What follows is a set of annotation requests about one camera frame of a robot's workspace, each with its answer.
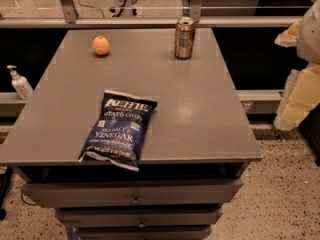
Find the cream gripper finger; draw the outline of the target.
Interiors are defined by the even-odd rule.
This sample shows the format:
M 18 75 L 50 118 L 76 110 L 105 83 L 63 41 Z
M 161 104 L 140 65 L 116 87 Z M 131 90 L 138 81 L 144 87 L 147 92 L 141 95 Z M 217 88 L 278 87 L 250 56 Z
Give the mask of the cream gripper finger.
M 296 47 L 300 25 L 301 20 L 292 24 L 288 29 L 286 29 L 276 37 L 274 43 L 285 48 Z
M 293 69 L 289 74 L 276 112 L 274 126 L 290 131 L 320 104 L 320 65 L 309 63 L 302 71 Z

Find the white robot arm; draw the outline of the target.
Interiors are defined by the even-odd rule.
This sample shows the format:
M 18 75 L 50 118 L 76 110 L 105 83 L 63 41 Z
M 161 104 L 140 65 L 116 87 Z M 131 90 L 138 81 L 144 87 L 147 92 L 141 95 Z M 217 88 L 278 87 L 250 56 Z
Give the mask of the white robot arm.
M 276 112 L 274 126 L 289 131 L 320 104 L 320 0 L 303 18 L 278 35 L 275 43 L 295 46 L 299 58 L 308 62 L 305 69 L 293 69 L 285 83 L 283 99 Z

